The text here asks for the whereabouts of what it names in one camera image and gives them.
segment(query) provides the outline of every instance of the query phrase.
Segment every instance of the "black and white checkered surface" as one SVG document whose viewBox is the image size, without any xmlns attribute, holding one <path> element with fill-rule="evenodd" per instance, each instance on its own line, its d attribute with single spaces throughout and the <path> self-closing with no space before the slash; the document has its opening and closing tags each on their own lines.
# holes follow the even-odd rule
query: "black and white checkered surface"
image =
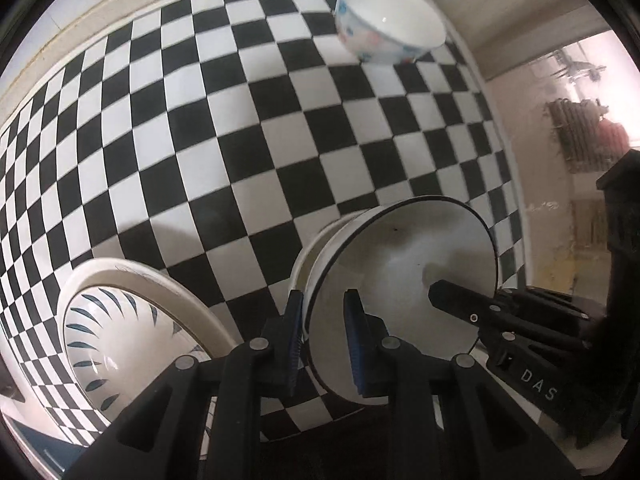
<svg viewBox="0 0 640 480">
<path fill-rule="evenodd" d="M 249 339 L 284 306 L 300 249 L 346 213 L 419 194 L 492 227 L 501 280 L 524 282 L 502 141 L 451 39 L 415 64 L 360 64 L 335 0 L 179 0 L 60 66 L 0 137 L 0 322 L 69 440 L 106 420 L 56 329 L 71 270 L 96 256 L 161 269 Z M 281 438 L 356 409 L 301 368 L 265 399 Z"/>
</svg>

